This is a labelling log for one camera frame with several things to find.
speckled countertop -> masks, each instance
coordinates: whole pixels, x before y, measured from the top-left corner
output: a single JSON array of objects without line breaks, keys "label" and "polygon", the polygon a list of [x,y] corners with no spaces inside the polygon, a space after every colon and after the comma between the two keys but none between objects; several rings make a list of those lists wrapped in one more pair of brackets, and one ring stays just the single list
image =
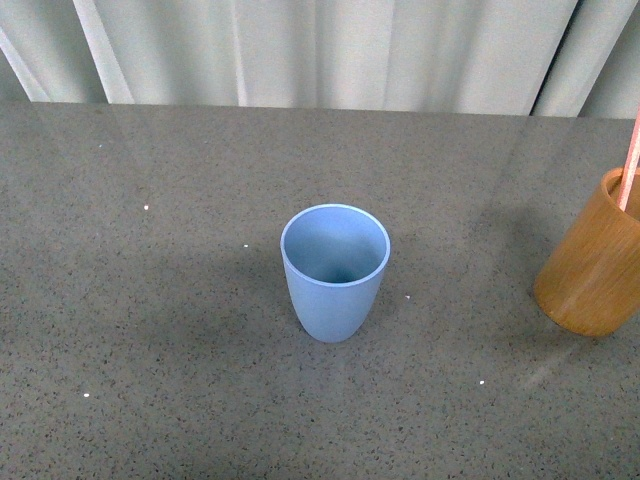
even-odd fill
[{"label": "speckled countertop", "polygon": [[[640,319],[583,338],[531,296],[631,128],[0,104],[0,478],[639,474]],[[393,243],[334,345],[278,246],[326,202]]]}]

white curtain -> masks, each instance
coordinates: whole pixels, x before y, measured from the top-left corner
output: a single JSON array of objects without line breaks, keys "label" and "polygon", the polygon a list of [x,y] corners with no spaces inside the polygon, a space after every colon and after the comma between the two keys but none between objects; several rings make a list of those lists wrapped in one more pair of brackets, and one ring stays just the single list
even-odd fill
[{"label": "white curtain", "polygon": [[2,0],[0,99],[633,118],[638,0]]}]

brown cup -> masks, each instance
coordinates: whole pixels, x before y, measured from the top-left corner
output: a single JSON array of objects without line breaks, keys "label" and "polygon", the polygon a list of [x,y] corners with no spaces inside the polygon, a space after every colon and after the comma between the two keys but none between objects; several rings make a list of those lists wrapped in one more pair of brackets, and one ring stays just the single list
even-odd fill
[{"label": "brown cup", "polygon": [[621,177],[621,168],[602,177],[533,287],[540,308],[581,335],[608,335],[640,308],[640,188],[623,212]]}]

blue cup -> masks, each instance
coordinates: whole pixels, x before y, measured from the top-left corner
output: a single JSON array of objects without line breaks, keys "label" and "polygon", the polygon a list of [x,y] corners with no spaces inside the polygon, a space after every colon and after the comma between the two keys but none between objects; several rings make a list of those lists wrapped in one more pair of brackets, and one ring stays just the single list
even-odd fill
[{"label": "blue cup", "polygon": [[371,310],[391,254],[382,224],[349,205],[318,205],[289,221],[280,249],[307,333],[329,343],[353,335]]}]

granite countertop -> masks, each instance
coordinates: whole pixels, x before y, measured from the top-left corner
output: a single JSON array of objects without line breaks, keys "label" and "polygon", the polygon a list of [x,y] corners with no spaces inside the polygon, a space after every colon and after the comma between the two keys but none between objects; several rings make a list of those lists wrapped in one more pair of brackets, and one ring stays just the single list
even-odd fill
[{"label": "granite countertop", "polygon": [[[0,104],[0,478],[639,474],[639,319],[584,338],[531,293],[631,129]],[[278,245],[327,202],[393,248],[339,344]]]}]

